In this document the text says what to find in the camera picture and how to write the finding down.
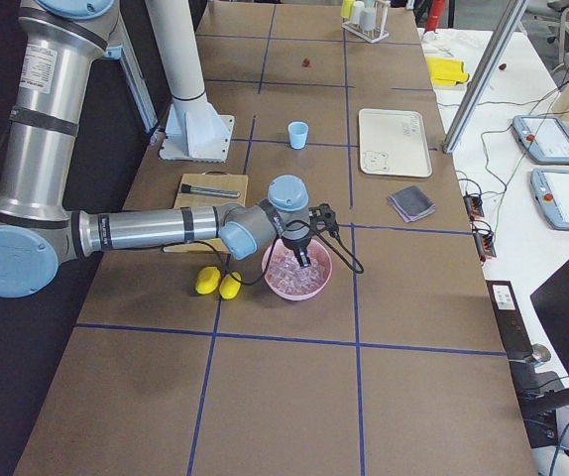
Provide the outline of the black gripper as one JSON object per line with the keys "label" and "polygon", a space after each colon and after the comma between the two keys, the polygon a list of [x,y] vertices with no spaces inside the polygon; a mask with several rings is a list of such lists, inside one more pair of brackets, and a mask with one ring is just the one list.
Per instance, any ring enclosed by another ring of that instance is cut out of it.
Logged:
{"label": "black gripper", "polygon": [[311,266],[311,259],[307,253],[307,247],[311,240],[312,232],[308,228],[297,228],[283,233],[281,239],[284,245],[291,251],[302,268]]}

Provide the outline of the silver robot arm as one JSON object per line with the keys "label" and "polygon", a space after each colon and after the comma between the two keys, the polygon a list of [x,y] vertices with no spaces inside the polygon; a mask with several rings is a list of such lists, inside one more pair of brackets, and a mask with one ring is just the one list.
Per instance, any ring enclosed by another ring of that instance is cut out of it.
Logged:
{"label": "silver robot arm", "polygon": [[0,298],[46,287],[58,267],[95,252],[220,239],[244,259],[273,240],[310,263],[304,182],[275,178],[258,204],[87,214],[62,198],[91,65],[125,30],[116,1],[25,1],[28,36],[0,182]]}

